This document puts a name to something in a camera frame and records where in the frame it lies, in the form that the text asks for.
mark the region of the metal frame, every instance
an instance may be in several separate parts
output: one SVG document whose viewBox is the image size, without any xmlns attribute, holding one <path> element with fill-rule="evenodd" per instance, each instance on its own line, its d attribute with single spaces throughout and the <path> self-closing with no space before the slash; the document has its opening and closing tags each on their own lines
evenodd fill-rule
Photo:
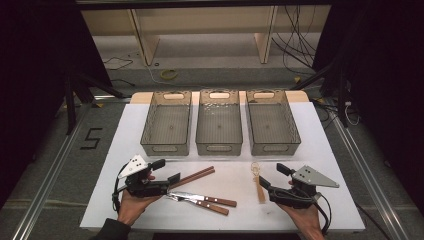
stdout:
<svg viewBox="0 0 424 240">
<path fill-rule="evenodd" d="M 34 227 L 37 218 L 41 213 L 41 210 L 43 210 L 44 203 L 46 202 L 46 199 L 53 189 L 60 170 L 62 169 L 62 166 L 64 165 L 66 158 L 71 151 L 72 145 L 79 133 L 81 123 L 83 122 L 84 117 L 87 115 L 90 108 L 91 104 L 82 105 L 74 130 L 69 135 L 66 135 L 65 140 L 60 147 L 60 150 L 57 153 L 52 166 L 49 169 L 49 172 L 47 173 L 43 183 L 40 186 L 40 189 L 32 200 L 27 212 L 21 219 L 21 222 L 19 223 L 15 234 L 13 235 L 13 240 L 29 238 L 32 228 Z"/>
<path fill-rule="evenodd" d="M 331 119 L 336 118 L 334 113 L 330 113 L 330 115 Z M 368 167 L 367 161 L 356 145 L 356 142 L 350 134 L 349 129 L 345 128 L 339 119 L 335 119 L 334 124 L 340 134 L 340 137 L 346 145 L 350 156 L 352 157 L 356 169 L 358 170 L 365 186 L 368 189 L 371 198 L 373 199 L 378 211 L 380 212 L 381 217 L 390 232 L 390 235 L 393 239 L 410 239 L 406 228 L 403 226 L 399 216 L 393 209 L 390 201 L 384 194 L 384 191 L 381 189 L 380 184 L 378 184 L 378 180 L 374 177 L 371 169 Z"/>
</svg>

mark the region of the wooden handle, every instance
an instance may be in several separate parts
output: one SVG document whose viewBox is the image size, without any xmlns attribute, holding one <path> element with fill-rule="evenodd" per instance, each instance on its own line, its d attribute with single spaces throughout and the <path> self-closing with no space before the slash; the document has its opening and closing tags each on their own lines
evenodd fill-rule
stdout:
<svg viewBox="0 0 424 240">
<path fill-rule="evenodd" d="M 189 182 L 192 182 L 192 181 L 194 181 L 194 180 L 197 180 L 197 179 L 199 179 L 199 178 L 202 178 L 202 177 L 207 176 L 207 175 L 209 175 L 209 174 L 211 174 L 211 173 L 214 173 L 214 172 L 215 172 L 215 169 L 210 169 L 210 170 L 208 170 L 208 171 L 206 171 L 206 172 L 202 172 L 202 173 L 197 174 L 197 175 L 195 175 L 195 176 L 193 176 L 193 177 L 190 177 L 190 178 L 184 178 L 184 180 L 179 181 L 179 182 L 177 182 L 176 184 L 171 185 L 171 186 L 169 187 L 169 189 L 173 189 L 173 188 L 179 187 L 179 186 L 181 186 L 181 185 L 187 184 L 187 183 L 189 183 Z"/>
<path fill-rule="evenodd" d="M 204 202 L 204 201 L 197 201 L 196 202 L 196 205 L 199 205 L 201 207 L 207 208 L 207 209 L 212 210 L 212 211 L 217 212 L 217 213 L 221 213 L 221 214 L 223 214 L 225 216 L 227 216 L 228 213 L 230 212 L 226 208 L 215 206 L 215 205 L 212 205 L 212 204 L 210 204 L 208 202 Z"/>
<path fill-rule="evenodd" d="M 230 207 L 236 207 L 237 206 L 236 201 L 222 199 L 222 198 L 214 198 L 214 197 L 205 196 L 205 201 L 213 202 L 213 203 L 219 203 L 219 204 L 227 205 L 227 206 L 230 206 Z"/>
<path fill-rule="evenodd" d="M 256 189 L 258 190 L 259 203 L 265 203 L 264 189 L 259 184 L 259 177 L 258 176 L 255 177 L 255 183 L 256 183 Z"/>
</svg>

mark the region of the wooden stick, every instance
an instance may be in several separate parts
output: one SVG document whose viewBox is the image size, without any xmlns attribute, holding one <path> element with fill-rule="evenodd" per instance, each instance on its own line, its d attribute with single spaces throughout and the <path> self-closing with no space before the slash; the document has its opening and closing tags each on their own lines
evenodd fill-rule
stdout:
<svg viewBox="0 0 424 240">
<path fill-rule="evenodd" d="M 210 167 L 208 167 L 208 168 L 205 168 L 205 169 L 203 169 L 202 171 L 198 171 L 198 172 L 196 172 L 196 173 L 191 174 L 190 176 L 187 176 L 187 177 L 185 177 L 185 178 L 183 178 L 183 179 L 180 179 L 180 182 L 185 181 L 185 180 L 187 180 L 187 179 L 189 179 L 189 178 L 192 178 L 192 177 L 194 177 L 194 176 L 196 176 L 196 175 L 202 174 L 202 173 L 207 172 L 207 171 L 212 170 L 212 169 L 214 169 L 214 168 L 213 168 L 213 166 L 210 166 Z"/>
<path fill-rule="evenodd" d="M 176 184 L 171 185 L 169 187 L 169 189 L 173 189 L 173 188 L 179 187 L 181 185 L 187 184 L 189 182 L 192 182 L 194 180 L 197 180 L 199 178 L 202 178 L 202 177 L 207 176 L 207 175 L 209 175 L 211 173 L 214 173 L 214 172 L 215 172 L 215 169 L 213 167 L 208 167 L 208 168 L 206 168 L 206 169 L 204 169 L 202 171 L 199 171 L 197 173 L 194 173 L 194 174 L 192 174 L 190 176 L 187 176 L 187 177 L 181 179 Z"/>
</svg>

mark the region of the power cord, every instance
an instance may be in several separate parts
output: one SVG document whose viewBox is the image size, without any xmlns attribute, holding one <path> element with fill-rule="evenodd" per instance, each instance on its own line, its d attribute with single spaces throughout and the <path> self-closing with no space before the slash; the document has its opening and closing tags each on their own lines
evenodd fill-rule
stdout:
<svg viewBox="0 0 424 240">
<path fill-rule="evenodd" d="M 380 232 L 384 235 L 384 237 L 387 239 L 387 240 L 391 240 L 391 238 L 390 238 L 390 236 L 384 231 L 384 229 L 381 227 L 381 225 L 380 224 L 378 224 L 378 222 L 377 221 L 375 221 L 375 219 L 373 218 L 373 217 L 371 217 L 371 215 L 367 212 L 367 211 L 365 211 L 357 202 L 355 202 L 354 201 L 354 203 L 355 203 L 355 206 L 359 209 L 359 210 L 361 210 L 361 212 L 362 213 L 364 213 L 370 220 L 371 220 L 371 222 L 373 222 L 374 223 L 374 225 L 380 230 Z"/>
</svg>

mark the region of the sleeve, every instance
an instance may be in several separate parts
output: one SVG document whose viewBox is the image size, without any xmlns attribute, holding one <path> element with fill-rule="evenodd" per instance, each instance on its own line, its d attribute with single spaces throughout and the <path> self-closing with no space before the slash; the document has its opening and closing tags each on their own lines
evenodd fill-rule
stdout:
<svg viewBox="0 0 424 240">
<path fill-rule="evenodd" d="M 106 219 L 102 229 L 90 240 L 125 240 L 131 227 L 113 219 Z"/>
</svg>

